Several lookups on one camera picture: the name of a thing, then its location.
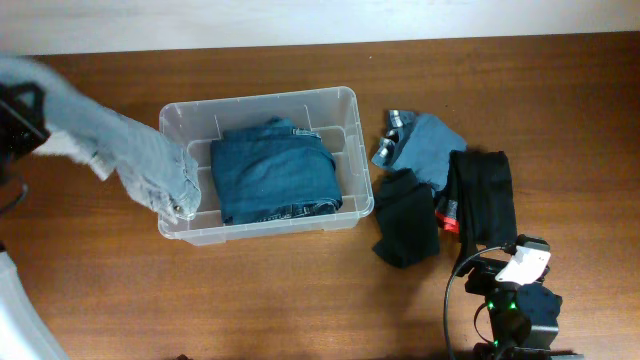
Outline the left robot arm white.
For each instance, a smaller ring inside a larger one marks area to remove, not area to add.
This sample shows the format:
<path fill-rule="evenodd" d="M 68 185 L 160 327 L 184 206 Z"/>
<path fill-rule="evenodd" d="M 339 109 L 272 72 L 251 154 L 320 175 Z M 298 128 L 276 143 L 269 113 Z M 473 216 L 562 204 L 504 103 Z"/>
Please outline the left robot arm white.
<path fill-rule="evenodd" d="M 17 184 L 16 195 L 1 202 L 3 215 L 23 202 L 29 192 L 24 178 L 10 172 L 10 164 L 50 136 L 45 129 L 44 97 L 44 91 L 32 82 L 1 86 L 1 187 Z M 28 298 L 17 266 L 5 247 L 1 248 L 1 357 L 68 357 Z"/>

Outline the light blue jeans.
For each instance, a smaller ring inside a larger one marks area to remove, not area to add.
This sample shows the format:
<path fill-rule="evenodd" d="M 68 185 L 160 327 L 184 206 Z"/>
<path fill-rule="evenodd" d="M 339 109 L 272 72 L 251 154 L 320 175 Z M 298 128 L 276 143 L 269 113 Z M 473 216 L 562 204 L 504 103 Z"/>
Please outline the light blue jeans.
<path fill-rule="evenodd" d="M 198 163 L 184 147 L 100 105 L 34 60 L 3 55 L 1 84 L 35 87 L 36 113 L 49 132 L 36 154 L 67 156 L 102 180 L 116 172 L 134 201 L 173 223 L 195 217 L 202 198 Z"/>

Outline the dark blue jeans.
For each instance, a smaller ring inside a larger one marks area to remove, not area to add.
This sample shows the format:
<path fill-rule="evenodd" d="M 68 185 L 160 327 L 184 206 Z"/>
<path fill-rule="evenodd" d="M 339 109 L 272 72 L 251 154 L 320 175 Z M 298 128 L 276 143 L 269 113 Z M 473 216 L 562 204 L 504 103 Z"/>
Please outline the dark blue jeans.
<path fill-rule="evenodd" d="M 321 135 L 288 118 L 226 130 L 210 155 L 226 225 L 330 215 L 343 205 L 336 160 Z"/>

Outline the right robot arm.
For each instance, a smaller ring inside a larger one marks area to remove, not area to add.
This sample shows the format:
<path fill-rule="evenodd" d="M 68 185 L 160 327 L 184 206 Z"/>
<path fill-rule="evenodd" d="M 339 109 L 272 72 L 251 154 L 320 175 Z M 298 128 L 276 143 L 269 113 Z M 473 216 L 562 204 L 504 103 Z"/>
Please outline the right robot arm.
<path fill-rule="evenodd" d="M 508 261 L 478 256 L 471 261 L 465 291 L 480 295 L 492 337 L 474 346 L 479 360 L 582 359 L 571 350 L 553 351 L 563 299 L 543 286 L 549 272 L 549 244 L 524 234 L 505 252 Z"/>

